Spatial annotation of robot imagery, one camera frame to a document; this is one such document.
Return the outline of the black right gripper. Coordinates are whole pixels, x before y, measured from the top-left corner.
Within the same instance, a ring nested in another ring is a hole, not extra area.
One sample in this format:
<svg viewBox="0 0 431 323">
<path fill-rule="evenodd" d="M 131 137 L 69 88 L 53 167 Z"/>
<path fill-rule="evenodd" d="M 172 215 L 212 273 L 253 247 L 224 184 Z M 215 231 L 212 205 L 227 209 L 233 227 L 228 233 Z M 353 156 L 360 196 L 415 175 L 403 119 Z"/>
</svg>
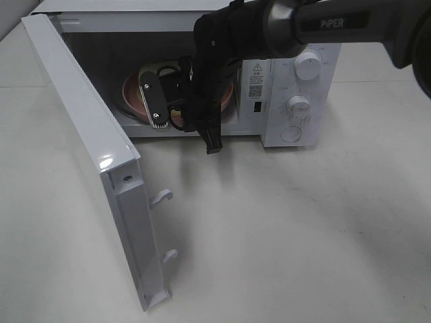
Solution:
<svg viewBox="0 0 431 323">
<path fill-rule="evenodd" d="M 225 91 L 236 77 L 238 59 L 215 63 L 181 57 L 177 62 L 183 71 L 182 110 L 183 128 L 186 133 L 198 132 L 206 144 L 208 155 L 219 153 L 222 148 L 221 103 Z"/>
</svg>

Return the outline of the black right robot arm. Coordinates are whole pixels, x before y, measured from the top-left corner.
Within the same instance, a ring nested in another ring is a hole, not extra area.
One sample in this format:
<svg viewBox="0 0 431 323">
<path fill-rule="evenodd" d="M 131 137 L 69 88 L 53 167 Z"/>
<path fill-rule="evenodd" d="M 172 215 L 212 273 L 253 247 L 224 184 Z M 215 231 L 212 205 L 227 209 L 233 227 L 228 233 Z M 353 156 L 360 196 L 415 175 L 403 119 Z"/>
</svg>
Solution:
<svg viewBox="0 0 431 323">
<path fill-rule="evenodd" d="M 308 44 L 379 42 L 393 65 L 411 66 L 430 93 L 429 1 L 232 1 L 194 24 L 194 57 L 181 57 L 176 100 L 184 132 L 197 132 L 208 153 L 222 149 L 221 100 L 246 59 L 286 59 Z"/>
</svg>

